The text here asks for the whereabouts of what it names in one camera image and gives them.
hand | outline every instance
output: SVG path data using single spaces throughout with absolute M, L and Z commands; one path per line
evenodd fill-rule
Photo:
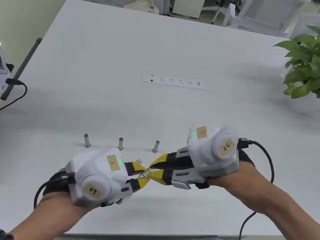
M 239 170 L 208 181 L 209 185 L 226 189 L 251 210 L 265 214 L 280 190 L 248 162 L 241 161 Z
M 94 208 L 73 205 L 69 192 L 48 193 L 10 234 L 15 240 L 52 240 L 69 231 Z

white chair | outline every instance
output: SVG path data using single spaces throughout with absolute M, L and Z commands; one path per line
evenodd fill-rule
M 291 39 L 300 34 L 310 34 L 317 37 L 317 33 L 309 29 L 307 26 L 317 26 L 320 27 L 320 14 L 316 13 L 302 13 L 298 23 L 296 24 L 292 34 Z
M 223 26 L 266 35 L 286 37 L 286 30 L 310 0 L 247 0 L 236 16 L 236 6 L 230 4 Z
M 215 21 L 216 21 L 216 19 L 217 19 L 219 14 L 226 15 L 226 13 L 227 13 L 227 8 L 224 7 L 224 4 L 225 4 L 226 0 L 220 0 L 220 2 L 218 2 L 218 1 L 215 1 L 215 2 L 217 2 L 218 4 L 214 5 L 214 6 L 204 6 L 202 8 L 202 10 L 216 11 L 216 13 L 214 15 L 214 18 L 211 21 L 212 24 L 215 23 Z

black wrist strap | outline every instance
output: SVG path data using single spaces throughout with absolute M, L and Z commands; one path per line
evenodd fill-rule
M 50 180 L 56 179 L 58 177 L 66 175 L 66 171 L 59 171 L 55 173 Z M 43 196 L 50 193 L 56 193 L 56 192 L 70 192 L 69 185 L 65 182 L 53 182 L 50 183 L 43 191 Z
M 0 240 L 14 240 L 14 236 L 0 229 Z

white table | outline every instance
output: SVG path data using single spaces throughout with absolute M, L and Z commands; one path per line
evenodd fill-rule
M 67 0 L 20 80 L 29 92 L 0 115 L 0 226 L 31 211 L 38 187 L 81 151 L 117 146 L 148 165 L 186 145 L 192 124 L 233 125 L 271 154 L 275 183 L 320 222 L 319 119 L 284 105 L 281 38 L 79 0 Z M 200 79 L 209 90 L 141 82 L 154 73 Z M 14 98 L 23 92 L 13 89 Z M 151 152 L 160 140 L 159 152 Z M 269 164 L 248 151 L 269 178 Z M 251 211 L 223 189 L 156 182 L 119 206 L 99 208 L 73 234 L 237 235 Z M 245 235 L 278 235 L 258 215 Z

electrical outlet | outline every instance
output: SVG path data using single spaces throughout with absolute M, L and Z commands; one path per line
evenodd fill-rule
M 168 77 L 154 74 L 143 74 L 141 80 L 144 83 L 160 84 L 188 89 L 208 90 L 205 83 L 200 80 L 186 80 L 177 77 Z

